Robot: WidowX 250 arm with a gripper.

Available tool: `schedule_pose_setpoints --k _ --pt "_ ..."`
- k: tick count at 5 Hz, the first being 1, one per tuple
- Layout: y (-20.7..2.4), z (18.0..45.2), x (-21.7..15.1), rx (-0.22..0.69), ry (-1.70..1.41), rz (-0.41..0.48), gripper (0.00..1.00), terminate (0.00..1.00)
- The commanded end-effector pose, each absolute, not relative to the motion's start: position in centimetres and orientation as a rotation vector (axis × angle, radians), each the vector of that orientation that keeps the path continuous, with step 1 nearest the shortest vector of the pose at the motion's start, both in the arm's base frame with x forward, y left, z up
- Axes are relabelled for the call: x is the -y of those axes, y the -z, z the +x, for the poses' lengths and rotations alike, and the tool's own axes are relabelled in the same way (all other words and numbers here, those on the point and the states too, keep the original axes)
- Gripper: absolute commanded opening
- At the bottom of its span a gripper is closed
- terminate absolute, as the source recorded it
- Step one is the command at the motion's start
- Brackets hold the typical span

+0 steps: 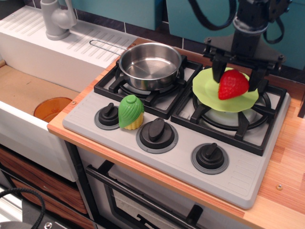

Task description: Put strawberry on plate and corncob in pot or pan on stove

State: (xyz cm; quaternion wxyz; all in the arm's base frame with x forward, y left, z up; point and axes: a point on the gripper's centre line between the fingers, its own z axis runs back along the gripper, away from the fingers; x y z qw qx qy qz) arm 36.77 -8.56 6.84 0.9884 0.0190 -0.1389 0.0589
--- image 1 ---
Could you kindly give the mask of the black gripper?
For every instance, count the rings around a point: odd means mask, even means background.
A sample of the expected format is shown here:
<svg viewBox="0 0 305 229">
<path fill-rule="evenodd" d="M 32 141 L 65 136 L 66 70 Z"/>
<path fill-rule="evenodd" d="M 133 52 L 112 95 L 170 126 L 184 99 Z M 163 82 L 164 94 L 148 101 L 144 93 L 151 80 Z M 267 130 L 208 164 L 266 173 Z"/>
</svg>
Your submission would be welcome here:
<svg viewBox="0 0 305 229">
<path fill-rule="evenodd" d="M 241 33 L 229 36 L 208 37 L 204 40 L 205 57 L 212 61 L 213 79 L 219 83 L 228 64 L 252 69 L 249 92 L 255 91 L 269 71 L 278 71 L 285 55 L 269 47 L 260 35 Z"/>
</svg>

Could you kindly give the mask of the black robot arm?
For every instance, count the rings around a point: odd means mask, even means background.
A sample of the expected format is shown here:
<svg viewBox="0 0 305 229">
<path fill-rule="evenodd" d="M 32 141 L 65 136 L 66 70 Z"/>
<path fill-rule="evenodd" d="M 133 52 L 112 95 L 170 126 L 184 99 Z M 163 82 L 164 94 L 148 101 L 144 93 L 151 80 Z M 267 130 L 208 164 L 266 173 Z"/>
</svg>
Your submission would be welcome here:
<svg viewBox="0 0 305 229">
<path fill-rule="evenodd" d="M 267 45 L 266 31 L 272 22 L 284 30 L 280 16 L 289 11 L 290 4 L 289 0 L 239 1 L 232 21 L 234 33 L 204 40 L 203 54 L 212 61 L 213 79 L 217 83 L 229 63 L 252 70 L 249 91 L 254 91 L 265 76 L 280 72 L 286 57 Z"/>
</svg>

